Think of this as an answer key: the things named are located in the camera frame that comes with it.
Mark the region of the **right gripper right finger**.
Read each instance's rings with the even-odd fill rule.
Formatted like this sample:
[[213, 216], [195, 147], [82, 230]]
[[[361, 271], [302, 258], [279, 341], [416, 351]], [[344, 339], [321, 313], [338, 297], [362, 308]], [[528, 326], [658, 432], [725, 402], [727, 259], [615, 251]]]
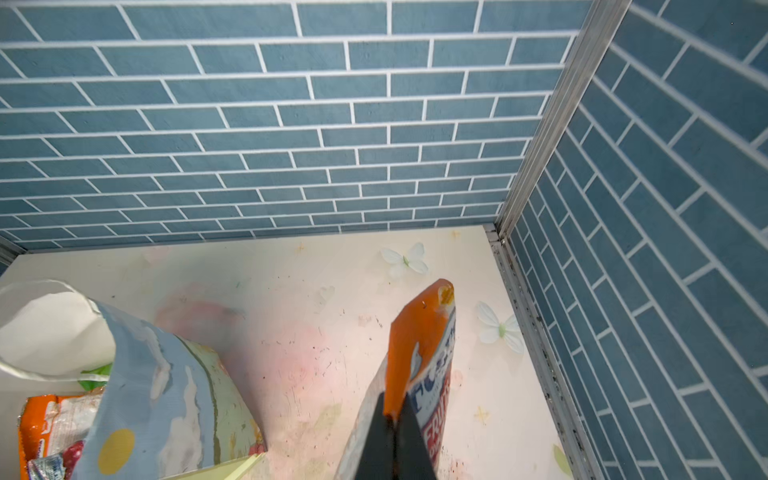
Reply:
[[394, 436], [393, 478], [398, 480], [436, 480], [434, 467], [413, 401], [406, 395]]

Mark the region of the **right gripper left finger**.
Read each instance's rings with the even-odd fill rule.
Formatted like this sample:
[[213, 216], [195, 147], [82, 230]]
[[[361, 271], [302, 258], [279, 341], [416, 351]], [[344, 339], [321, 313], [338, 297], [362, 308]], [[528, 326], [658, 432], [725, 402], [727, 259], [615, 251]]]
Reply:
[[355, 480], [392, 480], [395, 475], [395, 430], [391, 417], [383, 412], [384, 394], [377, 399], [360, 459], [356, 461]]

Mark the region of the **orange Fox's fruits candy bag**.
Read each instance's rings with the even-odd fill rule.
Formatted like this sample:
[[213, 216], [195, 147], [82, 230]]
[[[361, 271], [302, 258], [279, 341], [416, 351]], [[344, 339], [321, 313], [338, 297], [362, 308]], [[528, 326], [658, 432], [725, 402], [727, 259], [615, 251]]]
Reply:
[[345, 445], [336, 479], [354, 479], [377, 399], [396, 429], [407, 394], [437, 477], [456, 341], [453, 284], [439, 279], [401, 310], [390, 325], [388, 350], [371, 381]]

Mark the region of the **pastel printed paper bag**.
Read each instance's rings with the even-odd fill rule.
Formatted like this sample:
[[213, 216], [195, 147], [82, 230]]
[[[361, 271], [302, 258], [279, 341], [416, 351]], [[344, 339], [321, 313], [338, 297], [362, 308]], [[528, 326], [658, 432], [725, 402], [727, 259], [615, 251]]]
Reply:
[[109, 363], [70, 479], [240, 479], [266, 453], [260, 426], [213, 349], [59, 280], [2, 288], [3, 380], [38, 383], [30, 397], [83, 395], [98, 389], [86, 392], [80, 373]]

